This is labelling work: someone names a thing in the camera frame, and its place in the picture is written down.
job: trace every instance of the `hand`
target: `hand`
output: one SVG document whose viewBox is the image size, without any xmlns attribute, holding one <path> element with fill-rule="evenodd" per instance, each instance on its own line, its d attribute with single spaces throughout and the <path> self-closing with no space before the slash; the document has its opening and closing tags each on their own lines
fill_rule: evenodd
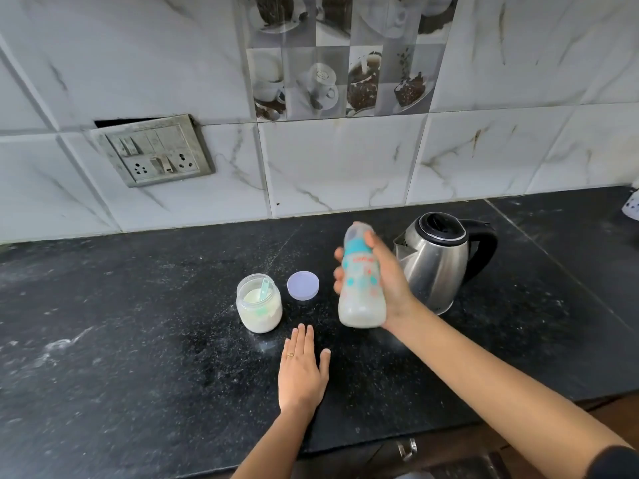
<svg viewBox="0 0 639 479">
<path fill-rule="evenodd" d="M 319 369 L 315 362 L 313 327 L 304 330 L 300 324 L 284 341 L 277 387 L 280 410 L 301 409 L 308 413 L 308 420 L 324 398 L 328 384 L 330 349 L 323 349 L 319 357 Z"/>
<path fill-rule="evenodd" d="M 386 247 L 384 242 L 371 231 L 364 233 L 364 242 L 372 249 L 373 255 L 379 261 L 381 288 L 384 291 L 386 300 L 386 322 L 382 324 L 382 328 L 393 332 L 393 328 L 397 323 L 414 314 L 415 304 L 418 301 L 410 291 L 404 271 L 395 255 Z M 342 247 L 335 250 L 335 258 L 341 264 L 344 258 L 344 249 Z M 344 280 L 344 269 L 338 267 L 333 275 L 335 276 L 333 288 L 336 293 L 340 294 Z"/>
</svg>

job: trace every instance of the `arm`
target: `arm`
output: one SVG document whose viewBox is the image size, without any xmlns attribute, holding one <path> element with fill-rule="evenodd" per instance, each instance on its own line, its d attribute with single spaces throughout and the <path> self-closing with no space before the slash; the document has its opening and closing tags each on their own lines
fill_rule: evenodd
<svg viewBox="0 0 639 479">
<path fill-rule="evenodd" d="M 313 327 L 303 324 L 286 338 L 277 378 L 280 415 L 251 453 L 237 468 L 233 479 L 288 479 L 302 438 L 328 384 L 330 350 L 315 361 Z"/>
<path fill-rule="evenodd" d="M 412 295 L 395 256 L 378 236 L 365 236 L 378 258 L 387 305 L 384 328 L 531 464 L 551 479 L 581 479 L 621 437 L 588 413 L 476 345 Z M 343 249 L 335 251 L 341 262 Z M 344 271 L 335 270 L 340 293 Z"/>
</svg>

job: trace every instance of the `sleeve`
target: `sleeve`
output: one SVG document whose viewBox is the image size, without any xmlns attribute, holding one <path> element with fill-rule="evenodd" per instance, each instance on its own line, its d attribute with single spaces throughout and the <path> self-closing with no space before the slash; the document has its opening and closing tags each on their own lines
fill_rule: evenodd
<svg viewBox="0 0 639 479">
<path fill-rule="evenodd" d="M 639 454 L 628 447 L 609 447 L 592 461 L 585 479 L 639 479 Z"/>
</svg>

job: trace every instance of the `kitchen counter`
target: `kitchen counter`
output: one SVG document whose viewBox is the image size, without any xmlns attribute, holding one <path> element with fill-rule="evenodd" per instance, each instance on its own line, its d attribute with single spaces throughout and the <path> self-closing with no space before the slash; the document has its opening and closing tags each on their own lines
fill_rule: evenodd
<svg viewBox="0 0 639 479">
<path fill-rule="evenodd" d="M 303 454 L 477 421 L 386 331 L 339 323 L 332 254 L 353 220 L 369 222 L 389 244 L 425 211 L 491 222 L 497 253 L 444 319 L 571 400 L 639 390 L 632 313 L 639 222 L 619 211 L 628 193 L 605 188 L 7 246 L 0 250 L 0 476 L 171 478 L 239 464 L 277 415 L 281 345 L 299 322 L 315 327 L 317 350 L 333 351 Z M 586 218 L 581 202 L 596 211 Z M 307 305 L 286 292 L 298 270 L 319 277 Z M 269 274 L 282 293 L 282 322 L 266 335 L 244 329 L 235 310 L 237 283 L 255 272 Z M 607 284 L 619 275 L 629 280 L 625 290 Z"/>
</svg>

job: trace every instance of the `backsplash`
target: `backsplash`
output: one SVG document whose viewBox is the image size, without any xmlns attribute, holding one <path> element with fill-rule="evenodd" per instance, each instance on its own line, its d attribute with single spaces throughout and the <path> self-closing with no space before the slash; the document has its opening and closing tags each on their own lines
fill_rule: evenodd
<svg viewBox="0 0 639 479">
<path fill-rule="evenodd" d="M 630 183 L 639 0 L 0 0 L 0 242 Z M 128 188 L 96 120 L 189 113 Z"/>
</svg>

